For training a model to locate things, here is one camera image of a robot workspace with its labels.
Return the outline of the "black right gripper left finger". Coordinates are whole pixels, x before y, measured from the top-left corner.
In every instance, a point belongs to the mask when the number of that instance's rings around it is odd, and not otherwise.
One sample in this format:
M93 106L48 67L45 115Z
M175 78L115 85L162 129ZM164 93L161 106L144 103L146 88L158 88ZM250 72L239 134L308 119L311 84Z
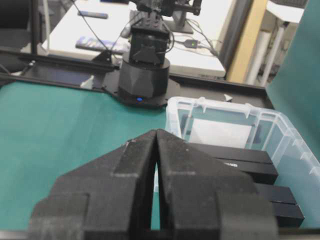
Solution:
M134 240L151 227L156 132L59 176L34 207L30 240Z

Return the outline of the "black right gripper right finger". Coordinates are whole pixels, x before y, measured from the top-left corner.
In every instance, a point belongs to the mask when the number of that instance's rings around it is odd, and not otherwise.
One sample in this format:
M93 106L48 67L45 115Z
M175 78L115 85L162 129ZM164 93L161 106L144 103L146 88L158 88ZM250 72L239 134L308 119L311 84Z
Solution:
M176 240L276 240L272 205L253 179L158 129L162 218Z

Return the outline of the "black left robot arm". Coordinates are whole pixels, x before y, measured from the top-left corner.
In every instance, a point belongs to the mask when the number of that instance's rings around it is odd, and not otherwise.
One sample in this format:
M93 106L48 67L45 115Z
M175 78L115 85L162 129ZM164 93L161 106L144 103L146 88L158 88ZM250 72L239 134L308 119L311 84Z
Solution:
M198 16L200 0L189 4L186 0L136 0L136 9L142 13L130 26L130 49L122 57L117 94L129 103L147 103L160 100L168 92L170 62L166 58L175 37L163 17L182 11Z

